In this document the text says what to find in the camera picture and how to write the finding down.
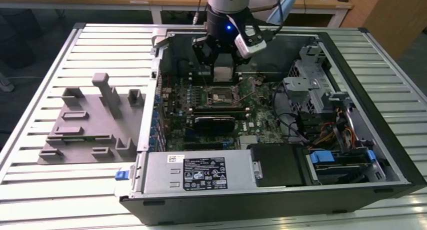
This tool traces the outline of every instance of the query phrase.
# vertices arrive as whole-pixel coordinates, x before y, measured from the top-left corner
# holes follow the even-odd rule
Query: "warning label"
[[[182,169],[185,191],[226,189],[224,157],[184,159]]]

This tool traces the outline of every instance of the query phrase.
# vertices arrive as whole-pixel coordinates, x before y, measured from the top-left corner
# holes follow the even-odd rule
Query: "wires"
[[[277,29],[272,32],[273,35],[276,35],[276,34],[280,32],[280,30],[281,30],[281,28],[282,28],[282,26],[284,26],[284,24],[285,24],[280,0],[277,0],[277,8],[278,8],[278,11],[280,11],[280,12],[278,12],[278,14],[280,14],[280,25],[278,25]]]
[[[296,136],[300,138],[300,141],[305,144],[309,145],[312,147],[317,147],[314,144],[312,144],[306,138],[304,138],[304,136],[300,134],[300,132],[289,125],[286,124],[278,117],[277,112],[276,112],[276,108],[274,108],[274,101],[276,101],[276,95],[278,92],[278,88],[280,86],[282,86],[282,82],[278,82],[278,84],[276,85],[276,89],[273,91],[273,95],[272,95],[272,100],[270,100],[270,107],[272,107],[272,114],[274,116],[274,118],[280,121],[280,123],[289,129],[292,130],[292,132],[296,134]]]
[[[349,142],[350,142],[350,146],[353,148],[356,148],[356,134],[354,134],[354,131],[349,128],[349,127],[345,127],[345,129],[349,133]]]
[[[302,0],[304,2],[304,14],[306,13],[306,5],[305,5],[305,0]]]
[[[197,20],[198,20],[200,3],[201,3],[201,0],[198,0],[197,11],[194,12],[194,15],[193,15],[193,18],[192,18],[192,25],[196,25]]]

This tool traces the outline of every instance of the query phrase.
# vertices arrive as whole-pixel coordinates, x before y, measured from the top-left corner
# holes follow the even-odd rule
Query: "metal frame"
[[[72,4],[72,3],[38,3],[38,2],[0,2],[0,8],[21,9],[72,9],[72,10],[148,10],[150,11],[152,23],[161,24],[161,11],[196,11],[197,6],[181,5],[142,5],[141,2],[134,5],[124,4]],[[292,8],[290,14],[328,14],[332,18],[328,22],[328,28],[338,28],[344,20],[348,8]]]
[[[189,25],[144,25],[144,24],[86,24],[81,33],[98,35],[114,33],[114,41],[121,41],[126,33],[138,33],[138,41],[148,42],[138,46],[142,55],[149,55],[152,33],[154,28],[189,29]],[[286,31],[328,32],[334,45],[354,73],[361,86],[383,115],[388,126],[409,155],[419,171],[427,176],[427,104],[412,81],[400,70],[391,57],[379,45],[365,37],[357,29],[342,28],[309,28],[284,27]],[[427,226],[427,188],[408,196],[381,200],[363,209],[344,214],[309,215],[256,219],[248,221],[206,222],[176,226],[149,227],[142,226],[138,219],[120,206],[114,197],[114,173],[122,164],[72,164],[40,167],[34,163],[38,159],[36,146],[37,139],[42,139],[50,130],[49,121],[56,119],[57,110],[62,106],[54,98],[61,94],[61,89],[69,81],[88,78],[92,68],[66,70],[61,67],[66,61],[65,52],[73,47],[72,41],[77,29],[66,40],[58,53],[46,78],[34,94],[34,98],[24,112],[6,146],[2,148],[0,179],[0,225],[6,230],[62,230],[62,229],[185,229],[185,230],[218,230],[218,229],[282,229],[296,230],[341,230],[377,229],[421,230]],[[108,51],[101,45],[90,46],[93,49]],[[134,51],[134,45],[122,45],[122,51]],[[138,76],[145,67],[104,68],[109,76],[120,76],[114,83],[118,88],[121,81],[126,85],[140,82]],[[336,84],[345,89],[336,72],[330,71]]]

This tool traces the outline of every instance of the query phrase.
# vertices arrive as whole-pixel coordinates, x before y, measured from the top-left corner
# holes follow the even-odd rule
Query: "blue latch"
[[[333,155],[330,151],[314,151],[309,154],[309,159],[312,164],[324,163],[324,162],[334,162]]]
[[[114,173],[113,179],[114,179],[116,181],[128,180],[128,179],[129,179],[129,170],[117,171],[117,172]]]
[[[367,156],[368,156],[368,159],[369,159],[371,161],[373,161],[373,160],[376,159],[376,156],[375,156],[375,153],[373,153],[372,150],[367,150]]]

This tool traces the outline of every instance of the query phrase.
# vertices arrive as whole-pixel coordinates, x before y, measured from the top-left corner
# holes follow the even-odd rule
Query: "cable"
[[[276,86],[276,89],[274,89],[274,92],[273,92],[273,95],[272,95],[272,100],[270,100],[272,114],[273,114],[274,118],[278,119],[280,123],[281,123],[284,126],[286,126],[288,129],[292,130],[292,132],[293,132],[293,133],[296,134],[296,136],[300,138],[300,141],[301,141],[305,145],[309,145],[309,146],[317,148],[317,146],[316,146],[314,144],[312,144],[312,143],[306,140],[306,138],[304,138],[304,136],[300,134],[300,132],[298,132],[293,127],[290,127],[290,125],[286,124],[286,123],[280,119],[280,117],[278,117],[278,115],[277,115],[276,108],[274,108],[274,101],[276,101],[276,95],[277,95],[280,86],[282,86],[282,82],[278,82],[278,84],[277,84],[277,86]]]
[[[302,0],[304,2],[304,14],[306,13],[306,5],[305,5],[305,0]]]
[[[200,3],[201,3],[201,0],[198,0],[197,11],[194,12],[194,15],[193,15],[193,18],[192,18],[192,25],[196,25],[197,20],[198,20]]]
[[[277,29],[272,32],[273,35],[276,35],[280,32],[280,30],[281,30],[281,28],[282,28],[282,26],[285,24],[285,20],[284,20],[284,17],[282,17],[282,10],[281,10],[280,0],[277,0],[277,8],[278,8],[278,11],[280,11],[278,12],[278,14],[280,14],[280,25],[278,25]]]
[[[297,137],[296,135],[294,136],[290,135],[290,128],[286,129],[286,143],[288,144],[298,144],[301,142],[301,141],[289,141],[289,137]]]

